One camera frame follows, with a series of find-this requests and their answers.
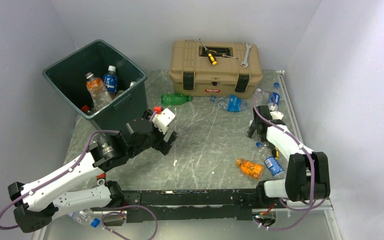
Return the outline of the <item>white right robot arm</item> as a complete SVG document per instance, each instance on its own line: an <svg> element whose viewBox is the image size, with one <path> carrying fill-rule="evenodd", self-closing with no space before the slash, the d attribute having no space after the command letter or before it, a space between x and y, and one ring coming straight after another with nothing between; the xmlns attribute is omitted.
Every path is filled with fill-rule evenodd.
<svg viewBox="0 0 384 240"><path fill-rule="evenodd" d="M292 202L328 198L331 187L327 155L301 143L281 119L272 118L268 106L254 107L253 116L246 136L257 136L261 142L269 143L287 160L284 178L259 182L259 191L255 194L256 203L267 208L275 198Z"/></svg>

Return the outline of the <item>small red cap bottle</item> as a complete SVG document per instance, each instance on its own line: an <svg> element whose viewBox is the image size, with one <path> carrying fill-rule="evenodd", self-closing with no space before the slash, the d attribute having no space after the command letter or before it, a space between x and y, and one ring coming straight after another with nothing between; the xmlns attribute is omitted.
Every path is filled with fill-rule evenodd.
<svg viewBox="0 0 384 240"><path fill-rule="evenodd" d="M95 112L92 108L90 108L88 105L83 105L80 110L85 113L86 115L93 115Z"/></svg>

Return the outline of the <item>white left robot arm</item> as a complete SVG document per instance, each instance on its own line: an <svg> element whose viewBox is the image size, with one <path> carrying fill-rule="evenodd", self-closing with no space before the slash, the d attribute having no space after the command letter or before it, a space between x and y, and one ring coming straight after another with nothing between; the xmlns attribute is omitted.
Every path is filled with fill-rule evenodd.
<svg viewBox="0 0 384 240"><path fill-rule="evenodd" d="M24 233L35 232L68 213L89 208L117 210L126 197L116 181L107 181L88 190L73 191L80 183L125 165L147 149L167 155L178 135L165 136L176 115L168 108L146 109L143 115L126 124L126 132L98 130L98 140L89 140L82 153L30 183L14 182L8 193L14 206L16 227Z"/></svg>

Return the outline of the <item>clear bottle orange label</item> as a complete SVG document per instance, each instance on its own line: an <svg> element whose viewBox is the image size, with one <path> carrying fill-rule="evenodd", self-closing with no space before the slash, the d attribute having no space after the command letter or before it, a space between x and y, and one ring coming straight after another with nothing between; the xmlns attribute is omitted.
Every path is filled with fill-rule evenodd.
<svg viewBox="0 0 384 240"><path fill-rule="evenodd" d="M96 111L106 107L111 103L112 98L100 77L96 77L92 72L86 75L86 88L92 98L92 102Z"/></svg>

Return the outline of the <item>crushed Pepsi bottle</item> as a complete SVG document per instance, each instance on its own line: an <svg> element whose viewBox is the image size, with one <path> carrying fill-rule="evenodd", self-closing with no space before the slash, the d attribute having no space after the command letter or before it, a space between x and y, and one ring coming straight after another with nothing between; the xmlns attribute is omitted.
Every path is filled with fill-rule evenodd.
<svg viewBox="0 0 384 240"><path fill-rule="evenodd" d="M272 177L276 180L285 178L285 171L272 153L272 149L268 145L264 145L261 142L257 142L258 154L263 160L265 166L271 173Z"/></svg>

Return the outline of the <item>blue label water bottle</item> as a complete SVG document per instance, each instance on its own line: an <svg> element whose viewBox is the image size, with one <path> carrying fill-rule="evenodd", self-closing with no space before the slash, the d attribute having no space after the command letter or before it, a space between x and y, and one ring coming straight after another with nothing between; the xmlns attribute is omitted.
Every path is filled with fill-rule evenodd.
<svg viewBox="0 0 384 240"><path fill-rule="evenodd" d="M103 75L103 83L112 99L115 98L117 93L118 77L116 75L116 67L113 65L108 66L108 72Z"/></svg>

